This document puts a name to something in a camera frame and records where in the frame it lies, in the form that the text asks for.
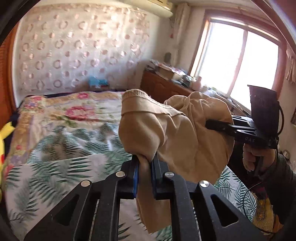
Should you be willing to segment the person's right forearm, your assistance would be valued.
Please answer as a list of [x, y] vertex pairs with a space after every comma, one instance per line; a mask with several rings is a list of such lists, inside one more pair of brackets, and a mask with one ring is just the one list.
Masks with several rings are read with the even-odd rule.
[[260, 179], [280, 223], [290, 225], [295, 222], [295, 173], [284, 156], [279, 154]]

